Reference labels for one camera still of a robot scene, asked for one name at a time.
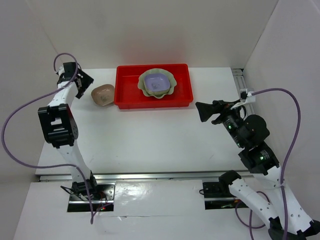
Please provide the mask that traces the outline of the brown square plate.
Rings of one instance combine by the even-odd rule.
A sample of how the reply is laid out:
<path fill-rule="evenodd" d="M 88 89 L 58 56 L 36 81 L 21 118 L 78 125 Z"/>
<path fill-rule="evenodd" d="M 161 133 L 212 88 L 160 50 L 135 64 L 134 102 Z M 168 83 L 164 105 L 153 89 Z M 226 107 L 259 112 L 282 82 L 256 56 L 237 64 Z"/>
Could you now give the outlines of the brown square plate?
<path fill-rule="evenodd" d="M 115 87 L 112 84 L 103 84 L 91 91 L 94 103 L 101 107 L 106 107 L 114 103 Z"/>

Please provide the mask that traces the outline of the large green scalloped bowl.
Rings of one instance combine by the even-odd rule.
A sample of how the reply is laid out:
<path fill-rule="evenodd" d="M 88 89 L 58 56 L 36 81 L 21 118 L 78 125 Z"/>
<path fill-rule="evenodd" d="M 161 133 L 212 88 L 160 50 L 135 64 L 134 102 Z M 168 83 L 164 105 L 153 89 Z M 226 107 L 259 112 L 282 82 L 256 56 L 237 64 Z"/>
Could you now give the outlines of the large green scalloped bowl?
<path fill-rule="evenodd" d="M 169 82 L 170 82 L 170 89 L 167 90 L 167 91 L 162 91 L 162 92 L 151 92 L 149 90 L 146 90 L 145 88 L 145 85 L 144 85 L 144 77 L 148 74 L 155 74 L 155 73 L 162 73 L 162 74 L 165 74 L 168 79 L 169 79 Z M 175 90 L 175 87 L 177 86 L 177 81 L 174 77 L 174 75 L 165 70 L 165 69 L 162 69 L 162 68 L 152 68 L 152 69 L 149 69 L 147 71 L 145 71 L 143 74 L 141 74 L 139 77 L 138 77 L 138 84 L 137 84 L 137 87 L 139 90 L 142 91 L 142 93 L 146 96 L 146 97 L 154 97 L 156 99 L 162 99 L 164 96 L 166 95 L 172 95 L 174 90 Z"/>

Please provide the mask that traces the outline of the purple square plate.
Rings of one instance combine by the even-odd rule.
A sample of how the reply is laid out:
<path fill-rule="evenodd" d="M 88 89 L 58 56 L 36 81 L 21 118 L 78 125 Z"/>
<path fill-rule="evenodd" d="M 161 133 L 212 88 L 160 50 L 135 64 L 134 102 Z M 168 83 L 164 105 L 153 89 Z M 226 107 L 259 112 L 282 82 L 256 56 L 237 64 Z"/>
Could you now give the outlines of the purple square plate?
<path fill-rule="evenodd" d="M 169 78 L 163 73 L 150 73 L 143 79 L 146 90 L 153 93 L 166 92 L 170 89 Z"/>

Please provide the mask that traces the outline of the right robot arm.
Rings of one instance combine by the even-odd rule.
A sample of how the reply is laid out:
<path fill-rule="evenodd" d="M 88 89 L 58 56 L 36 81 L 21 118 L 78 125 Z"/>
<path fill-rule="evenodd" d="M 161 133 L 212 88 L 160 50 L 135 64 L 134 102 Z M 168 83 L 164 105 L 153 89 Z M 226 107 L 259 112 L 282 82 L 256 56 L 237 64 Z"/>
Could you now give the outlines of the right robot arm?
<path fill-rule="evenodd" d="M 264 222 L 273 240 L 305 240 L 319 234 L 319 221 L 313 220 L 303 210 L 290 187 L 281 181 L 280 163 L 265 143 L 270 135 L 265 120 L 256 114 L 242 118 L 234 105 L 235 102 L 223 100 L 195 104 L 202 122 L 218 115 L 212 124 L 222 124 L 242 149 L 239 153 L 241 162 L 262 185 L 268 200 L 251 189 L 234 170 L 219 177 L 220 194 L 239 198 Z"/>

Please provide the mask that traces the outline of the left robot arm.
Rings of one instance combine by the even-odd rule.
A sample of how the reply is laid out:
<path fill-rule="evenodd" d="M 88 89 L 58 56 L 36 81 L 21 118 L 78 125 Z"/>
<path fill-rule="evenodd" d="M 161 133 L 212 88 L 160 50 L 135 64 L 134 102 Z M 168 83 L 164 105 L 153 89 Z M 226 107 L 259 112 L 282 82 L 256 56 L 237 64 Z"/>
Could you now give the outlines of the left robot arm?
<path fill-rule="evenodd" d="M 77 139 L 79 129 L 71 111 L 75 98 L 80 99 L 94 79 L 81 70 L 76 62 L 65 62 L 57 72 L 58 92 L 45 107 L 37 111 L 45 141 L 52 145 L 69 166 L 72 186 L 70 193 L 92 200 L 99 187 L 86 165 Z"/>

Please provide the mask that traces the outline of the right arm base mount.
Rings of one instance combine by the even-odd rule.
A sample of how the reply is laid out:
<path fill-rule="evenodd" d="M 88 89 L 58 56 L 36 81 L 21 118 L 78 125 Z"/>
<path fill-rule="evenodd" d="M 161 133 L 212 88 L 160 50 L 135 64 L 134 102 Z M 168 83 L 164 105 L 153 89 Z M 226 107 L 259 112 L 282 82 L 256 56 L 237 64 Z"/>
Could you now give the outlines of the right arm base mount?
<path fill-rule="evenodd" d="M 224 191 L 220 182 L 203 182 L 202 189 L 199 194 L 204 197 L 204 206 L 206 210 L 221 210 L 221 209 L 235 209 L 248 208 L 239 198 Z"/>

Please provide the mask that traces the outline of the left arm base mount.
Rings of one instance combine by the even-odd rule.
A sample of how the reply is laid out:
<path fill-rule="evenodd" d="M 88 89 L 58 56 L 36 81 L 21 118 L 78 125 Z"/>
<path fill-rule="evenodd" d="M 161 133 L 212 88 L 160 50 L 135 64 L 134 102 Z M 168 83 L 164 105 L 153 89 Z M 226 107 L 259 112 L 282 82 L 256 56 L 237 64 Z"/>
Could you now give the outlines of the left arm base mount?
<path fill-rule="evenodd" d="M 84 213 L 90 212 L 90 205 L 87 196 L 75 194 L 71 188 L 60 186 L 69 194 L 67 212 L 68 213 Z M 97 193 L 91 194 L 92 207 L 94 212 L 113 212 L 115 199 L 115 183 L 99 184 Z"/>

